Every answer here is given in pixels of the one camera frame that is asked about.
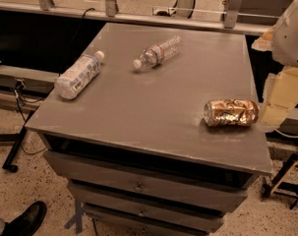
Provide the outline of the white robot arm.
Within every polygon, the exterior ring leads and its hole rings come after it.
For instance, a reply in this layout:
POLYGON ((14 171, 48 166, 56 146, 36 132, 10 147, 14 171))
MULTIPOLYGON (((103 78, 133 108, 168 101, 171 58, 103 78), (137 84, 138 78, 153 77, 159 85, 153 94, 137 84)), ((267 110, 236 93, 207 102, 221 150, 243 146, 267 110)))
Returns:
POLYGON ((270 51, 283 65, 265 82, 258 127, 263 132, 278 129, 298 104, 298 0, 293 0, 276 24, 254 41, 252 48, 270 51))

